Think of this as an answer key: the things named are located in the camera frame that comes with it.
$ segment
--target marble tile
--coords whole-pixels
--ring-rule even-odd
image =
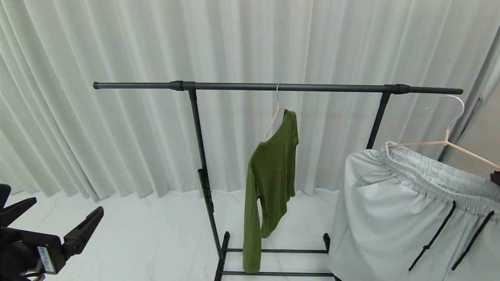
[[[38,203],[11,227],[59,235],[61,238],[97,206],[104,218],[82,254],[73,256],[47,281],[160,281],[213,280],[218,263],[205,202],[198,192],[170,191],[161,198],[118,194],[94,203],[79,195],[52,197],[21,192],[7,205],[35,196]],[[243,245],[245,193],[212,193],[217,232],[222,241],[230,232],[229,247]],[[337,194],[316,189],[314,196],[297,193],[288,212],[263,248],[325,248],[323,234],[332,229]],[[225,270],[241,271],[242,254],[228,253]],[[263,253],[261,271],[328,272],[326,254]],[[320,277],[229,276],[222,280],[333,280]]]

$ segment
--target black metal clothes rack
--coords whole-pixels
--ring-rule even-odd
[[[198,111],[198,101],[196,90],[247,90],[247,91],[276,91],[276,83],[203,83],[193,81],[172,81],[172,82],[94,82],[93,87],[99,89],[171,89],[174,91],[188,91],[191,101],[192,115],[196,129],[196,139],[198,142],[199,158],[201,160],[201,169],[198,169],[201,190],[212,228],[215,247],[217,248],[218,265],[215,271],[215,281],[221,281],[224,275],[255,275],[255,276],[298,276],[298,277],[333,277],[332,273],[327,272],[257,272],[246,273],[244,271],[225,271],[226,254],[228,252],[242,252],[242,248],[228,248],[230,234],[224,233],[222,246],[217,232],[217,226],[214,218],[214,203],[212,201],[212,190],[210,188],[209,173],[207,170],[207,159],[205,156],[205,147],[203,144],[202,127],[200,122],[200,113]],[[364,92],[364,93],[382,93],[380,104],[373,121],[373,127],[366,145],[366,149],[371,149],[374,145],[377,132],[389,102],[391,94],[401,95],[406,93],[428,93],[461,95],[462,89],[459,88],[438,88],[438,87],[412,87],[405,84],[386,84],[386,85],[329,85],[329,84],[279,84],[280,91],[300,91],[300,92]],[[319,249],[262,249],[263,253],[308,253],[308,254],[328,254],[330,248],[330,237],[328,233],[323,235],[324,250]]]

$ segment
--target hanger hook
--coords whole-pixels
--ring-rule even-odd
[[[278,83],[278,85],[276,86],[276,99],[278,100],[278,104],[280,103],[280,96],[278,95],[278,88],[280,87],[280,84],[281,83]]]
[[[453,122],[457,121],[460,117],[462,117],[462,115],[464,114],[464,111],[466,110],[466,105],[464,104],[464,101],[463,101],[463,100],[461,100],[458,96],[454,96],[454,95],[444,95],[444,96],[442,96],[442,97],[437,98],[435,101],[433,101],[433,102],[429,105],[429,107],[427,107],[427,108],[426,108],[426,110],[428,110],[428,109],[430,109],[431,107],[433,107],[433,105],[434,105],[437,101],[439,101],[440,99],[442,99],[442,98],[447,98],[447,97],[450,97],[450,98],[455,98],[455,99],[459,100],[459,101],[460,101],[460,103],[462,104],[462,111],[460,112],[460,114],[459,114],[457,117],[455,117],[455,119],[451,120],[451,122],[448,124],[448,127],[446,128],[446,129],[449,131],[449,130],[450,130],[450,126],[453,124]]]

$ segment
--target drawstring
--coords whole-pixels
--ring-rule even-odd
[[[451,210],[449,211],[448,215],[446,216],[446,218],[444,219],[444,221],[442,222],[441,226],[439,227],[439,229],[437,230],[436,234],[434,234],[434,237],[432,238],[432,240],[429,242],[429,244],[423,246],[423,249],[422,251],[420,252],[420,254],[416,257],[415,261],[413,261],[413,263],[411,264],[411,266],[408,268],[408,271],[412,271],[413,267],[417,264],[417,262],[420,260],[420,258],[424,255],[424,253],[429,250],[431,248],[431,245],[434,243],[434,241],[436,240],[436,238],[438,238],[438,235],[439,233],[441,233],[441,231],[443,230],[443,228],[445,228],[445,225],[446,223],[448,222],[448,220],[452,217],[453,215],[453,212],[455,211],[455,207],[457,206],[457,203],[455,201],[453,201],[453,206],[451,207]]]
[[[477,229],[477,231],[472,236],[472,239],[470,240],[469,244],[467,245],[467,248],[465,248],[465,251],[463,251],[462,255],[460,255],[460,257],[458,258],[458,260],[455,262],[455,264],[451,268],[452,271],[454,271],[459,266],[459,264],[462,262],[462,260],[465,258],[465,256],[467,255],[467,253],[471,249],[472,244],[474,244],[474,241],[476,241],[476,238],[478,238],[479,233],[483,230],[483,228],[485,228],[485,225],[492,218],[493,214],[495,214],[495,211],[489,212],[489,214],[486,216],[486,218],[484,218],[484,220],[482,221],[481,225],[479,226],[479,228]]]

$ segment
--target green long-sleeve top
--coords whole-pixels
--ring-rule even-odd
[[[299,143],[297,116],[285,109],[276,133],[259,143],[248,163],[246,174],[243,270],[259,272],[261,240],[271,235],[295,196],[295,151]],[[262,228],[257,209],[262,207]]]

